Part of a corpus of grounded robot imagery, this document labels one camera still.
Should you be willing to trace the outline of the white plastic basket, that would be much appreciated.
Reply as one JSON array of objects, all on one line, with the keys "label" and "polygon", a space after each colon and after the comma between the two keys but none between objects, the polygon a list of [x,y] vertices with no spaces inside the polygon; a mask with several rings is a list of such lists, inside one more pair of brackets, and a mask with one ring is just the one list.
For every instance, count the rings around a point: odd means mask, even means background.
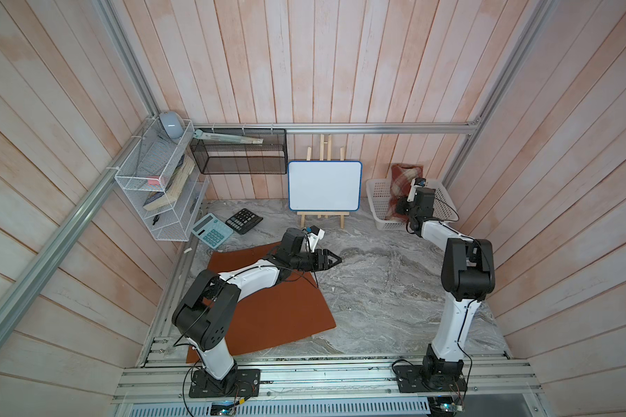
[{"label": "white plastic basket", "polygon": [[[443,184],[434,179],[427,179],[426,186],[436,191],[434,216],[445,222],[456,222],[457,209]],[[389,220],[387,213],[391,199],[391,181],[389,179],[372,179],[366,184],[370,211],[378,230],[405,231],[405,221]]]}]

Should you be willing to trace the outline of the red plaid skirt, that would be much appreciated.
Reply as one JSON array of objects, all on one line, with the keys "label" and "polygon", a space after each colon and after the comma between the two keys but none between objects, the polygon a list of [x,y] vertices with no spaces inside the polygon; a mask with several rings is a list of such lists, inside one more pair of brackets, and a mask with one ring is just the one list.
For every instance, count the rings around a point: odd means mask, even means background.
[{"label": "red plaid skirt", "polygon": [[423,176],[423,167],[408,164],[394,164],[391,166],[391,185],[388,211],[386,219],[390,221],[404,221],[406,218],[394,217],[394,207],[398,200],[407,200],[410,192],[410,183],[416,177]]}]

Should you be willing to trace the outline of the rust orange skirt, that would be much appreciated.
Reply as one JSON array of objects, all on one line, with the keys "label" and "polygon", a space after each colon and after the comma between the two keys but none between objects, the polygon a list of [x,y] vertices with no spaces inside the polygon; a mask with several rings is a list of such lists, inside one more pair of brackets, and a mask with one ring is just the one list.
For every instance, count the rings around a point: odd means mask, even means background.
[{"label": "rust orange skirt", "polygon": [[225,341],[240,356],[282,347],[337,326],[312,275],[295,273],[286,283],[238,302]]}]

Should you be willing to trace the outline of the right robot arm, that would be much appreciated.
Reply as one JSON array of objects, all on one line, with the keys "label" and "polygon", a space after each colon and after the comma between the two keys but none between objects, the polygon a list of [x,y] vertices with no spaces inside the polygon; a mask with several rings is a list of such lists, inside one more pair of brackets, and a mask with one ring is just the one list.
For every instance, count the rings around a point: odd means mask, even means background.
[{"label": "right robot arm", "polygon": [[417,178],[408,196],[396,205],[396,212],[407,218],[407,230],[443,250],[440,273],[446,299],[438,332],[427,348],[421,375],[428,385],[457,381],[469,360],[465,344],[471,322],[486,296],[496,286],[493,248],[490,241],[466,236],[435,216],[436,191]]}]

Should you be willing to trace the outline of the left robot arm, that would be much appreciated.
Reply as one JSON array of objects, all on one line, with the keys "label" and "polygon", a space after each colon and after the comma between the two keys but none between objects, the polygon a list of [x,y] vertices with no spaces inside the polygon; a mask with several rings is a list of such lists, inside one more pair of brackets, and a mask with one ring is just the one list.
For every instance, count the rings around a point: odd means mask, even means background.
[{"label": "left robot arm", "polygon": [[205,269],[177,305],[172,323],[198,352],[204,376],[224,389],[236,380],[238,365],[225,337],[239,302],[285,283],[294,273],[315,274],[343,262],[340,255],[318,248],[323,231],[289,228],[274,248],[249,266],[233,271]]}]

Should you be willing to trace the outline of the black calculator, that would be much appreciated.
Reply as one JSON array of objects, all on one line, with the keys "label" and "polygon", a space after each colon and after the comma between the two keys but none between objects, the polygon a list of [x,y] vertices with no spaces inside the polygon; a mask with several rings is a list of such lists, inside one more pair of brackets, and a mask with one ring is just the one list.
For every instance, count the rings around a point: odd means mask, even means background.
[{"label": "black calculator", "polygon": [[231,216],[225,224],[230,227],[234,232],[245,235],[250,230],[254,229],[257,224],[264,220],[261,216],[256,215],[250,210],[243,208],[238,213]]}]

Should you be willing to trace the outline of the teal calculator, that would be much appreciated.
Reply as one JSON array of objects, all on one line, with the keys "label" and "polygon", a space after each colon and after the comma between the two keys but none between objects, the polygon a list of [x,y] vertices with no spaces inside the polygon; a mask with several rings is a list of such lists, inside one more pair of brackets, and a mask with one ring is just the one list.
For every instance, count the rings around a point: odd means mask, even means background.
[{"label": "teal calculator", "polygon": [[192,226],[193,236],[213,250],[217,250],[233,233],[232,228],[212,213],[208,213]]}]

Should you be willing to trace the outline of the book on shelf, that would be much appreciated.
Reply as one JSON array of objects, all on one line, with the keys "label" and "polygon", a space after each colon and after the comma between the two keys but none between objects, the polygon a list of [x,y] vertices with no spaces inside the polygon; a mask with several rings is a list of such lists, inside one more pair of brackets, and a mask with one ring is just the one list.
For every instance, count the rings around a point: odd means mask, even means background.
[{"label": "book on shelf", "polygon": [[152,192],[144,202],[144,209],[153,211],[175,204],[195,167],[196,163],[188,155],[184,154],[177,168],[175,168],[172,178],[166,185],[165,191]]}]

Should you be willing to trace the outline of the pale green ruler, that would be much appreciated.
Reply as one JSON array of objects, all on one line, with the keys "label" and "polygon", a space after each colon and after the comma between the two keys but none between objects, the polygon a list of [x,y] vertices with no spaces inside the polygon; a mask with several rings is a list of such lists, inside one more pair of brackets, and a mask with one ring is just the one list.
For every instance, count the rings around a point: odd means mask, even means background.
[{"label": "pale green ruler", "polygon": [[201,141],[212,142],[213,144],[262,145],[264,143],[262,138],[206,132],[203,130],[195,130],[193,137]]}]

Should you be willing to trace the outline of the grey computer mouse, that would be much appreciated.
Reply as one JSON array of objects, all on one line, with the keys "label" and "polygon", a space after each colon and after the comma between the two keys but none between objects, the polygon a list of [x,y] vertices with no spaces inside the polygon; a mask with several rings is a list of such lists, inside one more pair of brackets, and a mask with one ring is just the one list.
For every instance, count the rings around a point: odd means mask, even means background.
[{"label": "grey computer mouse", "polygon": [[170,140],[177,142],[184,135],[185,123],[175,111],[167,111],[159,114],[159,120]]}]

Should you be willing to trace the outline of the white board blue frame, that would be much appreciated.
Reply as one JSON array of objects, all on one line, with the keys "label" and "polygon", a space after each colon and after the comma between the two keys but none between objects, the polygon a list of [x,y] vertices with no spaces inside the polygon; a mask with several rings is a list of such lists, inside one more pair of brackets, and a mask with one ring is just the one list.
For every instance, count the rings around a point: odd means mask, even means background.
[{"label": "white board blue frame", "polygon": [[362,176],[360,161],[291,161],[289,208],[310,212],[357,211]]}]

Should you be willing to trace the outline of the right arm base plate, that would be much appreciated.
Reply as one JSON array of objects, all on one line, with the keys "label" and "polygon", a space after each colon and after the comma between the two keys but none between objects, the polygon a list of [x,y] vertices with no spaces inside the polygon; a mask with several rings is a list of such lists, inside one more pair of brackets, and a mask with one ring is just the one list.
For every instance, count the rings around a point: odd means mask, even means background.
[{"label": "right arm base plate", "polygon": [[398,359],[391,364],[398,390],[402,394],[464,391],[467,382],[463,369],[463,361],[431,361],[429,357],[424,358],[423,365],[414,365],[405,359]]}]

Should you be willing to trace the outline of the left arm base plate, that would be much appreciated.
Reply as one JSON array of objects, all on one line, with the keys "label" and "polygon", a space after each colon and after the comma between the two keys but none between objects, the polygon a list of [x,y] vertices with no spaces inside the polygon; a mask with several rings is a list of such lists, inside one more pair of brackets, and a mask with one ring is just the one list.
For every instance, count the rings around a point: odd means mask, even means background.
[{"label": "left arm base plate", "polygon": [[232,369],[222,380],[217,380],[203,369],[195,370],[191,378],[189,397],[250,399],[259,395],[261,371],[257,368]]}]

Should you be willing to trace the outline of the black mesh wall basket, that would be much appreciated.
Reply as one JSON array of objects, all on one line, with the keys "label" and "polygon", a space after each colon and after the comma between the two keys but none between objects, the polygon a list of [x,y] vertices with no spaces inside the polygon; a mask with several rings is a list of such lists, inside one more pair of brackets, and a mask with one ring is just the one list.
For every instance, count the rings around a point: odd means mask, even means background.
[{"label": "black mesh wall basket", "polygon": [[262,138],[262,145],[213,144],[191,139],[190,150],[205,175],[284,175],[289,161],[287,132],[281,129],[204,128],[245,137]]}]

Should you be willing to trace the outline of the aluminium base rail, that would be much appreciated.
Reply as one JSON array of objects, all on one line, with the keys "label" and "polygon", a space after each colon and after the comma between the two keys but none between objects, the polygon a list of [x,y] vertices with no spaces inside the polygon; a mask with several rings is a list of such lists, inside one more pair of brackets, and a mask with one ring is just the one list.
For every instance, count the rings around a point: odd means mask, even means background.
[{"label": "aluminium base rail", "polygon": [[[314,400],[401,396],[395,374],[410,356],[395,364],[387,355],[346,357],[285,357],[238,359],[240,370],[260,371],[259,400]],[[159,403],[181,401],[190,389],[190,367],[176,361],[154,361],[144,368],[128,368],[118,382],[112,402]],[[473,358],[465,391],[473,394],[536,394],[543,391],[530,363],[498,354]]]}]

